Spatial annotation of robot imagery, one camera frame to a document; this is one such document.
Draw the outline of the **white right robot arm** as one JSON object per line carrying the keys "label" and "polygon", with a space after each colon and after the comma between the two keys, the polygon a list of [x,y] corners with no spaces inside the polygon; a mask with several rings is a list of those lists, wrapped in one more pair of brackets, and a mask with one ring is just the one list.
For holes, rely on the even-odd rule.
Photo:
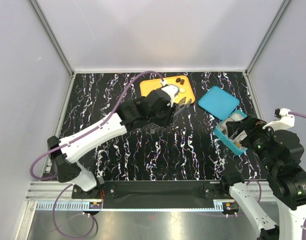
{"label": "white right robot arm", "polygon": [[259,240],[306,240],[306,171],[299,165],[304,148],[289,131],[294,123],[289,113],[269,123],[254,115],[225,122],[229,139],[242,138],[240,145],[258,156],[278,205],[279,223],[275,223],[249,194],[241,174],[222,177],[221,195],[237,202]]}

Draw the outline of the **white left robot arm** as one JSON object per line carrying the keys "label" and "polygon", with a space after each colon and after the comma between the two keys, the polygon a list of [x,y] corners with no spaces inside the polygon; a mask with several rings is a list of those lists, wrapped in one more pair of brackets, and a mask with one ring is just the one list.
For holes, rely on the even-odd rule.
{"label": "white left robot arm", "polygon": [[174,100],[178,93],[176,86],[167,85],[147,96],[123,102],[106,118],[78,133],[64,138],[48,138],[50,158],[58,181],[72,182],[88,197],[97,197],[101,186],[79,159],[101,144],[148,124],[167,127],[176,111]]}

